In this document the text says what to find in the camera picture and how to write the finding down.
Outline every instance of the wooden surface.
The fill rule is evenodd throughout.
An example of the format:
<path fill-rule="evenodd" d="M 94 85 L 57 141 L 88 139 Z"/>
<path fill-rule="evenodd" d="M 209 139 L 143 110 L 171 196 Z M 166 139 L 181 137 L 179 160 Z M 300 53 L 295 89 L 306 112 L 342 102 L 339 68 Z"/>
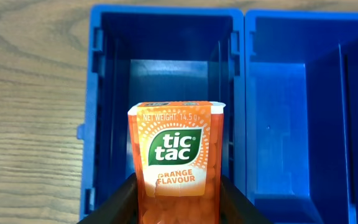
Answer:
<path fill-rule="evenodd" d="M 75 135 L 84 117 L 88 17 L 94 3 L 0 0 L 0 223 L 78 219 L 82 142 Z M 358 11 L 358 0 L 115 3 Z"/>

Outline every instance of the orange label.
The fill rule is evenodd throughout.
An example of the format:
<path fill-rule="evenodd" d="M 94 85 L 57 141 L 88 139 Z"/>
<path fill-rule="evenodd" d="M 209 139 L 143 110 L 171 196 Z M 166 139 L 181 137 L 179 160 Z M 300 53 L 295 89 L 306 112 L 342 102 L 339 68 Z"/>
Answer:
<path fill-rule="evenodd" d="M 142 103 L 137 109 L 146 194 L 149 197 L 203 195 L 211 103 L 166 103 Z"/>

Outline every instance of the green leaf logo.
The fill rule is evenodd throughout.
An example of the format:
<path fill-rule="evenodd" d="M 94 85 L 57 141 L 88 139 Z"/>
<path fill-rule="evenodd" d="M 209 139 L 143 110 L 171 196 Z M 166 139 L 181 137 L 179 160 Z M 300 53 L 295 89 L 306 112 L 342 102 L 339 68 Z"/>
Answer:
<path fill-rule="evenodd" d="M 202 128 L 168 129 L 158 133 L 149 149 L 149 166 L 192 162 L 200 149 Z"/>

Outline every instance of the white lid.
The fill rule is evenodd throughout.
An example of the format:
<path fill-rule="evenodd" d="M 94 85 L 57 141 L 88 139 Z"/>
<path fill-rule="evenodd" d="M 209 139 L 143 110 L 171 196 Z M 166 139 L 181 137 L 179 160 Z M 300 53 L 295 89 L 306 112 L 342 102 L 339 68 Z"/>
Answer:
<path fill-rule="evenodd" d="M 226 106 L 224 103 L 220 103 L 220 102 L 213 102 L 210 101 L 210 103 L 212 103 L 211 105 L 211 114 L 223 114 L 223 108 Z M 128 111 L 128 115 L 134 116 L 137 114 L 137 107 L 142 104 L 142 103 L 138 103 L 135 106 L 133 106 L 129 111 Z"/>

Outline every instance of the blue plastic bin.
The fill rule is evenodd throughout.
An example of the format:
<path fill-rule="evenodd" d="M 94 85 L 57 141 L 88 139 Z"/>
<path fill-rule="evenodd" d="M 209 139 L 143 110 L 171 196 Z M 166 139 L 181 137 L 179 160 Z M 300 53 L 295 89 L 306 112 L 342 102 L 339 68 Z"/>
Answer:
<path fill-rule="evenodd" d="M 225 107 L 223 174 L 275 223 L 358 223 L 358 14 L 100 5 L 81 210 L 133 173 L 127 110 Z"/>

